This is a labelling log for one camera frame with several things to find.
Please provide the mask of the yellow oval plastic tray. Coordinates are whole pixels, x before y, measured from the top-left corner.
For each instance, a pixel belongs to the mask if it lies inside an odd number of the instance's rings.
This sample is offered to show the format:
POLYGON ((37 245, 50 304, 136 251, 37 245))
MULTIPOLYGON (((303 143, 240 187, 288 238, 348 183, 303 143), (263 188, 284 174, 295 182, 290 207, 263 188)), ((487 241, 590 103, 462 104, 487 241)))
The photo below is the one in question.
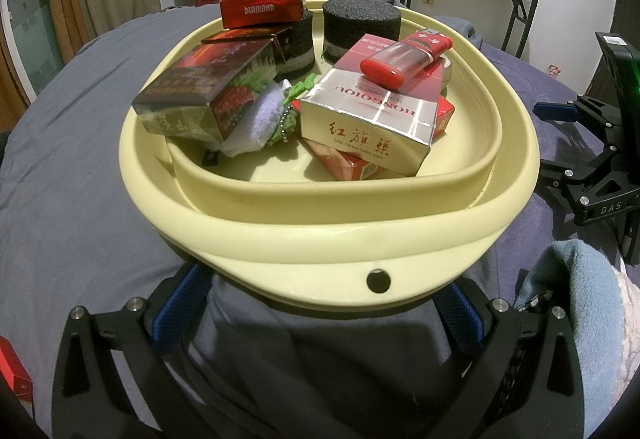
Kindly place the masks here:
POLYGON ((324 311, 420 299, 497 242, 538 177, 518 94, 460 35, 451 58, 454 118, 416 177, 314 182, 303 147, 254 155, 221 177, 197 147, 149 133, 129 113, 122 181, 164 239, 269 298, 324 311))

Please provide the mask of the dark red Huangshan cigarette box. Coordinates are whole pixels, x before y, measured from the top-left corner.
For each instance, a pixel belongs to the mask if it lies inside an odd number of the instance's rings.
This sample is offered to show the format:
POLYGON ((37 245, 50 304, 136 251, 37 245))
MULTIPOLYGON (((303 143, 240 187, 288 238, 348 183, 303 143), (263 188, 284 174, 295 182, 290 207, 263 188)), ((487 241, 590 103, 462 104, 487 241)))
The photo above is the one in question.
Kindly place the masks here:
POLYGON ((278 50, 273 35, 203 42, 143 87, 134 113, 149 133, 222 143, 274 84, 278 50))

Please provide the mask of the small round metal tin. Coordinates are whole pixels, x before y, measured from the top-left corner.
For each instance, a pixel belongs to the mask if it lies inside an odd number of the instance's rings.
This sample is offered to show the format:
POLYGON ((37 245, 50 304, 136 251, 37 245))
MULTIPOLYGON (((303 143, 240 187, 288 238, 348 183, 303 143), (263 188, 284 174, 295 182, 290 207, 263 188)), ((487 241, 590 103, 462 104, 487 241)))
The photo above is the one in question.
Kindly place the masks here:
POLYGON ((442 56, 442 83, 448 84, 452 78, 452 63, 446 56, 442 56))

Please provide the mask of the small red lighter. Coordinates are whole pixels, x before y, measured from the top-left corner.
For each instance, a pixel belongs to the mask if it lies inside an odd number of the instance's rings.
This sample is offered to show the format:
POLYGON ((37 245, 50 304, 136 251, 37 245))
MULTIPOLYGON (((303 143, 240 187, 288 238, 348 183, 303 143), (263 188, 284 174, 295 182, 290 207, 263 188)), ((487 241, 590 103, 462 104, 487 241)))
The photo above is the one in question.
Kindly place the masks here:
POLYGON ((401 39, 360 63, 364 76, 381 87, 398 90, 452 48, 451 38, 423 29, 401 39))

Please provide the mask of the dark blue table cloth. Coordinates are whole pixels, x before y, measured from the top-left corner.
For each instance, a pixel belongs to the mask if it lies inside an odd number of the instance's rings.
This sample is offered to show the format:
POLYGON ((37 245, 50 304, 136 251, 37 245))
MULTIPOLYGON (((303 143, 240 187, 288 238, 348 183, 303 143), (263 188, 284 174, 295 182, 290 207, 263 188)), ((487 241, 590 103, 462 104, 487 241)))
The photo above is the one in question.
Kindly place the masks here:
MULTIPOLYGON (((519 58, 488 43, 482 53, 494 64, 524 103, 533 110, 538 102, 566 103, 577 94, 519 58)), ((603 150, 596 136, 577 124, 545 122, 532 117, 540 156, 570 165, 583 164, 603 150)), ((562 195, 542 188, 485 255, 466 272, 490 298, 515 300, 527 272, 544 250, 556 241, 579 239, 600 251, 613 266, 620 264, 616 224, 612 218, 580 227, 562 195)))

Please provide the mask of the red and silver cigarette carton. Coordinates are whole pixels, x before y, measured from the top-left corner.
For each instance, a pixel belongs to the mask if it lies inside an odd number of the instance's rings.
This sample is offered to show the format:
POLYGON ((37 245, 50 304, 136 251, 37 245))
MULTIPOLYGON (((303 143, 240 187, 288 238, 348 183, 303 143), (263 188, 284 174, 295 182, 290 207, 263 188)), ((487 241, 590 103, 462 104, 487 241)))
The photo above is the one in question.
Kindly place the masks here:
POLYGON ((442 99, 442 57, 398 92, 360 73, 365 58, 391 44, 375 35, 357 41, 299 100, 300 131, 308 141, 414 176, 452 106, 442 99))

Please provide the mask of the grey blanket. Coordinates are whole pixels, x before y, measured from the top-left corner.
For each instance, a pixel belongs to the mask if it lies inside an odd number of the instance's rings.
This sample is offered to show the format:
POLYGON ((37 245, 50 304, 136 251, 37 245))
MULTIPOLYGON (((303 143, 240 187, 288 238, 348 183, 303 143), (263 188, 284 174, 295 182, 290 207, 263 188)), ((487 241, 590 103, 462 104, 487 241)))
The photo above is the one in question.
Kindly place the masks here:
MULTIPOLYGON (((184 263, 131 202, 118 141, 134 96, 216 6, 123 24, 87 44, 17 124, 1 165, 1 333, 51 426, 68 312, 118 310, 184 263)), ((281 438, 416 438, 450 408, 456 371, 434 303, 322 319, 214 277, 198 319, 167 360, 190 404, 227 438, 247 430, 216 408, 239 404, 281 438)))

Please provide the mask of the shiny red gift pack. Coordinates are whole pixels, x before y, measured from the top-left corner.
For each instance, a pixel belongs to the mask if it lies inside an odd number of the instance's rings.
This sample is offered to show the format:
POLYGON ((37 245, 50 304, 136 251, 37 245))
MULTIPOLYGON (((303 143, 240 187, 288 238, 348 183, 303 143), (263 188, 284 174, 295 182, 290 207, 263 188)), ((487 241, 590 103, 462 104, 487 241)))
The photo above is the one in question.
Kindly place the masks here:
POLYGON ((265 146, 288 142, 291 134, 297 127, 298 114, 295 102, 314 87, 317 78, 318 76, 316 74, 310 73, 301 81, 297 81, 296 84, 291 84, 286 79, 280 82, 284 94, 284 111, 280 117, 276 131, 265 146))

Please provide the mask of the black foam cylinder stack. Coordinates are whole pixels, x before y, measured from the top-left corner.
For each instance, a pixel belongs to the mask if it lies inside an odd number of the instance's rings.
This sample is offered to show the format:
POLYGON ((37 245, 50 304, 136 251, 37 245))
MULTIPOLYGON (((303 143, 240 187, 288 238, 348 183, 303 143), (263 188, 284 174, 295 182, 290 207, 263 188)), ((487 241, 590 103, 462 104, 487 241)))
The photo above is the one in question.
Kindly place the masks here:
MULTIPOLYGON (((321 5, 322 51, 336 63, 364 35, 397 41, 401 13, 388 0, 328 0, 321 5)), ((314 67, 314 14, 306 6, 302 19, 284 34, 277 35, 280 49, 274 50, 277 73, 297 76, 314 67)))

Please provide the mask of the white fluffy pom-pom ball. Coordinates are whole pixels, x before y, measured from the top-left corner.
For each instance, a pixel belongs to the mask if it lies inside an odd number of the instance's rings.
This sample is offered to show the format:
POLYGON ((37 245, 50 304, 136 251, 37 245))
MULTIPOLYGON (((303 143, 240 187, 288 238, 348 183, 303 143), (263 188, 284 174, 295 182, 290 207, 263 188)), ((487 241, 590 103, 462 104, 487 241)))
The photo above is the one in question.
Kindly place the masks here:
POLYGON ((227 157, 259 152, 276 131, 284 111, 283 100, 280 84, 270 81, 219 151, 227 157))

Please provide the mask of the light blue trouser knee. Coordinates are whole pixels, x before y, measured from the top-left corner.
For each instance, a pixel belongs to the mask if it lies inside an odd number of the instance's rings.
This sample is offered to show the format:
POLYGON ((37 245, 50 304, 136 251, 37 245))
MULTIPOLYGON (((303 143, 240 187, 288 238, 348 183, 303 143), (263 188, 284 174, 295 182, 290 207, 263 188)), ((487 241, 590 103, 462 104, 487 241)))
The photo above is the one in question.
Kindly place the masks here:
POLYGON ((572 324, 582 372, 585 437, 613 411, 639 370, 639 287, 581 240, 549 245, 522 283, 516 305, 552 292, 572 324))

